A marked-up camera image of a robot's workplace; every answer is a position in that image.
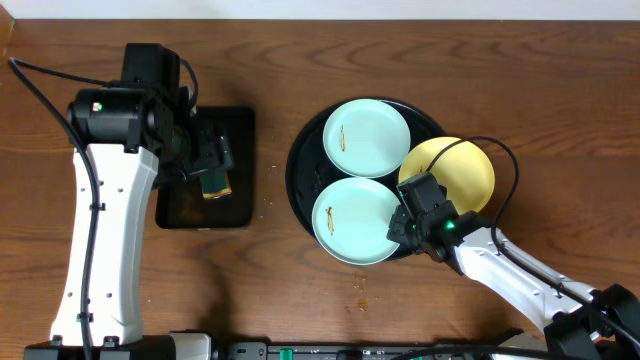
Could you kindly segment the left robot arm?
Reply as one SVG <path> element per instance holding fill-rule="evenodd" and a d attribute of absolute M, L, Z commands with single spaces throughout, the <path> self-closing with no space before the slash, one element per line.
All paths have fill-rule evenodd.
<path fill-rule="evenodd" d="M 140 308 L 144 221 L 153 189 L 233 165 L 227 135 L 196 118 L 190 64 L 159 44 L 126 46 L 120 77 L 85 79 L 56 119 L 74 148 L 76 207 L 64 295 L 28 359 L 210 359 L 197 331 L 148 335 Z"/>

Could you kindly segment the green and yellow sponge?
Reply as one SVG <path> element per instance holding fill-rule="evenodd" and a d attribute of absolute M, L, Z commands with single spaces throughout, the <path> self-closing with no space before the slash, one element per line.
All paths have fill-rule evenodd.
<path fill-rule="evenodd" d="M 232 193 L 226 171 L 217 171 L 200 178 L 201 192 L 205 200 L 214 200 Z"/>

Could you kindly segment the yellow plate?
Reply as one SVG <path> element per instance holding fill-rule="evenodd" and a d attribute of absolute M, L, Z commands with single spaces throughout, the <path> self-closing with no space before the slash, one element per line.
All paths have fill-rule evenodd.
<path fill-rule="evenodd" d="M 437 137 L 413 148 L 402 163 L 398 182 L 425 172 L 436 155 L 456 137 Z M 489 202 L 495 186 L 494 169 L 488 156 L 476 145 L 463 142 L 447 150 L 429 170 L 446 188 L 446 198 L 457 212 L 480 212 Z"/>

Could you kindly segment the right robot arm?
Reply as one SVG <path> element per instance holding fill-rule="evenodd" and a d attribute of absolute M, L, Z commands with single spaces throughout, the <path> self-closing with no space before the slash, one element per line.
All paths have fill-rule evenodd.
<path fill-rule="evenodd" d="M 513 244 L 474 211 L 459 214 L 429 172 L 398 184 L 388 238 L 488 287 L 544 334 L 553 355 L 636 359 L 639 299 L 619 284 L 576 282 Z"/>

